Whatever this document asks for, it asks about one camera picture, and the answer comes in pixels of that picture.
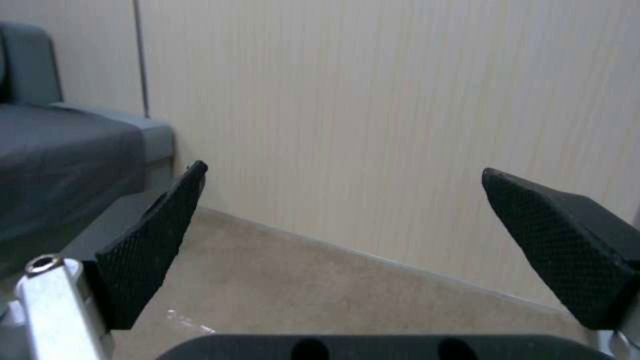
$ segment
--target sofa backrest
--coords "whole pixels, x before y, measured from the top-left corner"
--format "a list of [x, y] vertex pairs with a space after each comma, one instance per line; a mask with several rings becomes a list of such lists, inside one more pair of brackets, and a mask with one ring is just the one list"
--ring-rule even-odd
[[62, 101], [53, 46], [31, 25], [0, 22], [0, 102], [47, 105]]

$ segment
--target hole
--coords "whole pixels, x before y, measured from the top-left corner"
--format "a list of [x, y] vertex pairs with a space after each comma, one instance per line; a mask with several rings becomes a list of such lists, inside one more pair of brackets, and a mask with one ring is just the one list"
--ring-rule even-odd
[[50, 256], [44, 256], [40, 259], [37, 259], [36, 261], [33, 262], [33, 267], [34, 268], [39, 268], [41, 266], [45, 266], [48, 264], [51, 264], [51, 262], [53, 261], [53, 258]]
[[440, 360], [477, 360], [476, 353], [467, 343], [459, 339], [444, 339], [438, 345]]
[[291, 360], [329, 360], [329, 349], [319, 340], [300, 340], [291, 352]]

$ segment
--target white wall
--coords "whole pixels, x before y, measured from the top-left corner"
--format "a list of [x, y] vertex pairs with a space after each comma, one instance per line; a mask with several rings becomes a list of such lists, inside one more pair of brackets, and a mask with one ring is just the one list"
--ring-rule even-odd
[[50, 34], [65, 101], [143, 113], [131, 0], [0, 0], [0, 20]]
[[637, 1], [142, 0], [150, 110], [202, 204], [556, 306], [491, 166], [640, 199]]

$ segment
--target floor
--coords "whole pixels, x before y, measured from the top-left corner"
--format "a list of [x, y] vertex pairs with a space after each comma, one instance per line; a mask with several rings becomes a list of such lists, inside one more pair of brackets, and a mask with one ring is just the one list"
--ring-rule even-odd
[[149, 359], [213, 333], [588, 339], [568, 313], [199, 209], [134, 328], [114, 332], [114, 358]]

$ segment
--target black gripper pad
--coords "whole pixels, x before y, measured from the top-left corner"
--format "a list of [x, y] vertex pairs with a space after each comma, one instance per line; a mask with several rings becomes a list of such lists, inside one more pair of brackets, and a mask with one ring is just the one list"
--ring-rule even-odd
[[640, 287], [640, 233], [595, 201], [487, 168], [491, 207], [578, 321], [615, 329]]
[[88, 275], [94, 274], [90, 282], [110, 329], [130, 329], [162, 285], [191, 222], [206, 172], [207, 165], [196, 161], [136, 225], [96, 252], [96, 268], [89, 268]]

